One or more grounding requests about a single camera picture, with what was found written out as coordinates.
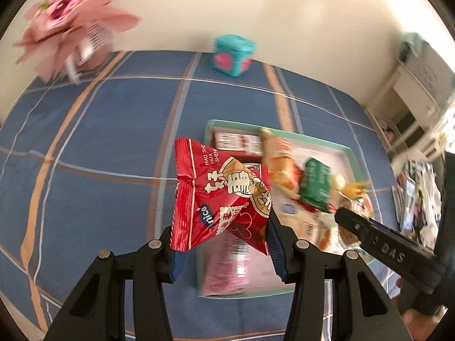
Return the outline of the right hand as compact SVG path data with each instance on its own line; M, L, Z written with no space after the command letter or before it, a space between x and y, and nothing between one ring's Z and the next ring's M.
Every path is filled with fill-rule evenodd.
M438 286L430 297L442 303L441 308L432 316L413 308L404 309L405 302L401 300L403 283L401 277L397 279L396 285L400 288L400 294L392 298L392 303L402 316L412 339L454 340L454 282Z

